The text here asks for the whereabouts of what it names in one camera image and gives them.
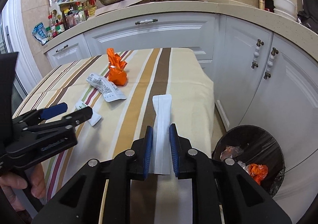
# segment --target human hand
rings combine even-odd
[[[44,181],[44,172],[41,164],[35,166],[33,173],[31,174],[30,182],[32,184],[31,194],[38,199],[43,198],[46,193],[46,187]],[[27,188],[28,184],[22,177],[8,172],[0,176],[0,186],[15,211],[18,212],[25,210],[12,190],[12,188]]]

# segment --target small white packet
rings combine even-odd
[[[88,107],[88,105],[86,105],[82,100],[79,100],[76,104],[75,104],[75,107],[77,110],[80,110],[82,108],[85,108],[85,107]],[[94,110],[93,110],[93,114],[92,114],[92,117],[91,119],[88,120],[89,124],[91,126],[94,126],[99,120],[101,119],[101,115],[96,113]]]
[[[171,149],[169,127],[171,117],[171,95],[152,97],[156,118],[153,128],[152,152],[149,173],[170,175]]]
[[[97,88],[107,102],[112,102],[118,99],[126,99],[126,96],[120,91],[117,86],[105,77],[95,73],[91,73],[86,81]]]

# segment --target crumpled orange wrapper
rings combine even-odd
[[[260,185],[260,181],[264,180],[268,174],[266,165],[249,164],[248,171],[250,176]]]
[[[124,86],[127,82],[127,73],[124,71],[127,63],[121,60],[121,57],[114,52],[113,48],[107,48],[109,61],[108,80],[117,86]]]

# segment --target black trash bag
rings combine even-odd
[[[227,145],[240,146],[244,150],[242,154],[234,157],[234,160],[240,160],[246,166],[255,163],[268,167],[268,174],[261,181],[261,187],[273,197],[278,192],[285,175],[283,153],[274,137],[257,126],[234,127],[217,142],[212,158],[220,161],[221,153]]]

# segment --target cabinet handle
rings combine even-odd
[[[145,19],[142,21],[137,21],[135,22],[135,25],[140,25],[140,24],[148,24],[148,23],[153,23],[153,22],[157,22],[158,19],[154,18],[154,19]]]
[[[68,45],[65,45],[63,48],[60,48],[60,49],[56,50],[55,52],[61,52],[61,51],[64,50],[65,48],[68,48]]]
[[[257,58],[260,56],[260,45],[263,46],[264,42],[261,41],[260,39],[257,39],[256,48],[255,48],[255,52],[254,52],[254,58],[253,58],[253,62],[252,62],[252,69],[254,69],[255,67],[258,67]]]
[[[268,61],[267,61],[267,66],[265,69],[265,75],[264,75],[264,79],[267,79],[271,77],[271,68],[273,67],[274,64],[274,59],[275,59],[275,55],[278,54],[278,50],[273,47],[273,50],[271,51],[271,54],[269,55]]]

